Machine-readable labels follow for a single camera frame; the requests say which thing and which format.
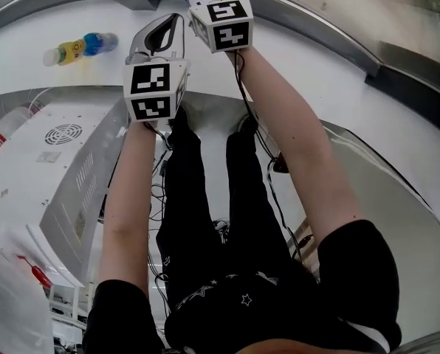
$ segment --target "shoe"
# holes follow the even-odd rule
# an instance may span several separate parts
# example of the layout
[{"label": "shoe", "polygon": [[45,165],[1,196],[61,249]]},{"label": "shoe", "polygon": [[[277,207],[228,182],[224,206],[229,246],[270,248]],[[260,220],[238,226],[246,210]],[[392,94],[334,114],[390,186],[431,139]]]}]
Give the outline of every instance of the shoe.
[{"label": "shoe", "polygon": [[250,114],[245,115],[238,123],[237,132],[247,132],[254,135],[258,130],[258,122]]},{"label": "shoe", "polygon": [[187,128],[190,129],[189,125],[189,113],[186,108],[183,106],[179,106],[177,109],[176,117],[173,119],[170,119],[168,124],[170,125],[171,129],[179,130],[180,128]]}]

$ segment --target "blue object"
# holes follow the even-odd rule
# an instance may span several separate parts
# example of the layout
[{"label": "blue object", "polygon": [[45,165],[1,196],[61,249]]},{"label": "blue object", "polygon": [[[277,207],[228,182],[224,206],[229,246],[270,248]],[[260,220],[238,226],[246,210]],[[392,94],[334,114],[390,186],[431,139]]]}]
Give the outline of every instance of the blue object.
[{"label": "blue object", "polygon": [[84,56],[94,56],[101,52],[112,51],[118,45],[118,37],[112,33],[90,32],[84,35],[83,40],[86,42]]}]

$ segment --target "person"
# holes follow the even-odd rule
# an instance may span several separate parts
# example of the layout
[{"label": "person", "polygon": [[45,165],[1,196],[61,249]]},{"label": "person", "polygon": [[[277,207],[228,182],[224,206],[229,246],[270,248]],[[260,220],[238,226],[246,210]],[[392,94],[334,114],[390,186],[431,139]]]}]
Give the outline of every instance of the person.
[{"label": "person", "polygon": [[[255,48],[239,53],[241,79],[283,154],[318,244],[320,281],[291,259],[267,199],[251,118],[227,140],[230,231],[221,243],[200,140],[180,110],[168,139],[173,152],[157,235],[171,309],[166,340],[177,353],[389,353],[401,341],[393,255],[364,219],[307,102]],[[164,349],[148,301],[154,143],[154,132],[131,123],[106,203],[86,354]]]}]

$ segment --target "bottle cap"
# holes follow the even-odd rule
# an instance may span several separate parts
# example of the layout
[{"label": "bottle cap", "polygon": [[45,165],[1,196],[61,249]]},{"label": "bottle cap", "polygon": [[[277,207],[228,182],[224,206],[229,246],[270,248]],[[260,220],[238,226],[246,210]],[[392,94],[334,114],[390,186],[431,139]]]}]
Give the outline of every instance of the bottle cap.
[{"label": "bottle cap", "polygon": [[61,54],[58,49],[50,49],[44,52],[43,54],[43,64],[46,67],[55,66],[59,63],[59,59]]}]

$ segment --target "leg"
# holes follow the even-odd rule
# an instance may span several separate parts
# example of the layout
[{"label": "leg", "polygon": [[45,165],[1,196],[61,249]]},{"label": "leg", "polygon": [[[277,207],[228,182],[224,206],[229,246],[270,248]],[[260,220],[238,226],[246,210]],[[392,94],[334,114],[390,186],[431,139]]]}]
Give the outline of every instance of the leg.
[{"label": "leg", "polygon": [[230,185],[229,263],[234,273],[262,271],[279,277],[291,263],[281,227],[267,199],[255,137],[250,131],[230,135],[227,142]]},{"label": "leg", "polygon": [[173,309],[210,281],[207,274],[216,270],[221,242],[208,209],[200,139],[186,126],[174,128],[169,142],[174,150],[166,168],[165,217],[157,243]]}]

